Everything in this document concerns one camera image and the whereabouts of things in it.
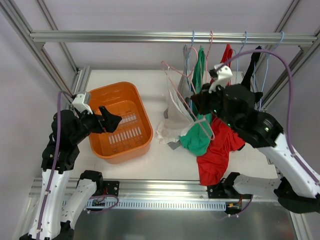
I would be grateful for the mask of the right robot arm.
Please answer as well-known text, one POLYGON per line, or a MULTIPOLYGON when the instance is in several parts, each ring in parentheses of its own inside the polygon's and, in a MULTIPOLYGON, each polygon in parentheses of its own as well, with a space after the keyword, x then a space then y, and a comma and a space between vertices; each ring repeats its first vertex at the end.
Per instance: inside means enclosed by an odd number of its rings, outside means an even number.
POLYGON ((215 90, 205 84, 191 100, 199 113, 219 118, 282 174, 282 178, 267 179, 231 172, 223 181, 223 193, 228 198, 255 195, 276 200, 296 214, 320 211, 320 175, 296 152, 279 122, 254 108, 255 93, 241 84, 217 85, 215 90))

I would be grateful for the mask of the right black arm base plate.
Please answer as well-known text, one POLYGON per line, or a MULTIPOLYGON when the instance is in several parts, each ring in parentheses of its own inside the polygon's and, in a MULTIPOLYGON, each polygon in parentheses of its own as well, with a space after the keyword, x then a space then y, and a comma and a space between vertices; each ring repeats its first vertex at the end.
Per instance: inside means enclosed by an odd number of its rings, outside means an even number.
POLYGON ((251 199, 251 194, 240 194, 231 185, 225 183, 226 179, 222 178, 216 185, 207 186, 207 195, 209 199, 251 199))

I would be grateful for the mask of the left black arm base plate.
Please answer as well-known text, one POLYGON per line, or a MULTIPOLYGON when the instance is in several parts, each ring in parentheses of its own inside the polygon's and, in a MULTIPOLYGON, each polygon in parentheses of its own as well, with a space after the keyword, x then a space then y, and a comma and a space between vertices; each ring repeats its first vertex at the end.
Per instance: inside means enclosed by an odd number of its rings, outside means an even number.
POLYGON ((117 197, 119 195, 119 189, 120 189, 119 181, 115 181, 115 180, 103 181, 103 187, 102 187, 103 195, 113 195, 117 197))

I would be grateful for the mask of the pink wire hanger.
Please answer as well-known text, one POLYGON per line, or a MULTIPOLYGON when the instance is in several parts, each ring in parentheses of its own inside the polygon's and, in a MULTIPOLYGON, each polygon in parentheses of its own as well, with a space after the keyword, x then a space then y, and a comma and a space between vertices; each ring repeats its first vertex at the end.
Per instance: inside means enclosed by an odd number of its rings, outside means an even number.
POLYGON ((193 136, 191 130, 200 128, 206 139, 213 140, 215 134, 211 129, 211 116, 199 114, 195 103, 191 100, 191 96, 200 92, 206 58, 204 50, 200 48, 200 51, 197 51, 193 46, 185 45, 183 56, 185 61, 183 72, 167 66, 169 70, 172 69, 181 75, 178 85, 172 81, 168 71, 163 70, 167 77, 169 104, 173 105, 172 115, 169 114, 167 119, 172 119, 173 124, 178 126, 179 133, 175 135, 176 137, 193 136))

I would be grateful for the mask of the white tank top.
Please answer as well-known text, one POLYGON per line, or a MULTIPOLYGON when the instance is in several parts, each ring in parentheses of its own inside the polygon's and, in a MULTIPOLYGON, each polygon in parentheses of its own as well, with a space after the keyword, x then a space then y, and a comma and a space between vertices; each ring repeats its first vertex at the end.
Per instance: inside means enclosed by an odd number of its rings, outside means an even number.
POLYGON ((194 125, 194 119, 188 104, 178 91, 178 85, 167 79, 167 109, 163 112, 164 119, 161 120, 156 128, 156 137, 161 144, 177 142, 180 137, 185 136, 194 125))

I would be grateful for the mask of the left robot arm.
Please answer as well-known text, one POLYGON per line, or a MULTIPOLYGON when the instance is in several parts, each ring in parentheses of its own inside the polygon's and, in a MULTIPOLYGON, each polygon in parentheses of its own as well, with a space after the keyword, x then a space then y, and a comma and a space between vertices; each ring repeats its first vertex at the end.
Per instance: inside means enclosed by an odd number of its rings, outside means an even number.
POLYGON ((63 206, 65 191, 75 161, 80 153, 79 143, 90 134, 113 133, 122 120, 104 106, 100 113, 59 109, 53 116, 52 133, 42 153, 42 185, 39 204, 30 230, 22 240, 71 240, 76 222, 88 200, 99 197, 104 190, 103 175, 85 170, 79 177, 76 190, 63 206))

